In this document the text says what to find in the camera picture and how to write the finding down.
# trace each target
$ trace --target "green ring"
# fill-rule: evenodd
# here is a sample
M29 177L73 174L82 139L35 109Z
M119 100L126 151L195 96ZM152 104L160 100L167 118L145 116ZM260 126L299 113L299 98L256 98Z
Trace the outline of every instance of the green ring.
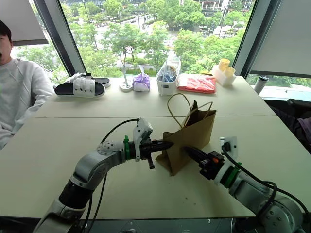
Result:
M235 178L235 176L237 175L239 169L237 167L234 167L234 169L232 170L232 172L230 173L230 175L228 176L228 179L225 182L225 187L229 188L233 179Z
M126 160L130 160L131 158L130 158L130 145L129 145L129 143L128 143L128 136L126 135L125 136L125 139L124 139L124 146L125 146L125 159Z

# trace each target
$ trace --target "white sweatshirt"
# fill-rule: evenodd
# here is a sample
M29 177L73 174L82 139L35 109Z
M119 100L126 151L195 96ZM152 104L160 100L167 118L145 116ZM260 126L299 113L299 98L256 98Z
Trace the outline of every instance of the white sweatshirt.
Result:
M0 66L0 150L53 93L37 63L12 59Z

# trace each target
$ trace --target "yellow cup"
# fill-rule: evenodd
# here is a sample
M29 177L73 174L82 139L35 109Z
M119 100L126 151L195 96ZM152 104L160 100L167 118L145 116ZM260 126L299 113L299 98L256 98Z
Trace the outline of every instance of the yellow cup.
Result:
M223 72L227 66L229 66L230 60L222 58L219 61L218 68Z
M231 78L232 75L234 74L234 72L235 72L235 68L233 68L233 67L226 67L225 68L225 76L227 78Z

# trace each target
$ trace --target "white strap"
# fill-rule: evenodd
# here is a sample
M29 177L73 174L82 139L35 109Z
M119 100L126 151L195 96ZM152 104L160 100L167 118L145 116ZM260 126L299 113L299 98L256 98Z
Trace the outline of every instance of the white strap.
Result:
M91 78L77 78L73 81L73 95L75 97L92 98L95 96L95 80Z

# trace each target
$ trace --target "person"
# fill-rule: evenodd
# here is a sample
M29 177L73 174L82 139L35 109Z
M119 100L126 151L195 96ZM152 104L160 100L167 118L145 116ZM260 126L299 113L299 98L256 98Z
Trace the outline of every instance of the person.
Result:
M273 106L270 106L270 108L295 135L307 151L311 153L311 117L306 119L297 119Z
M54 92L41 66L11 58L12 46L0 20L0 150Z

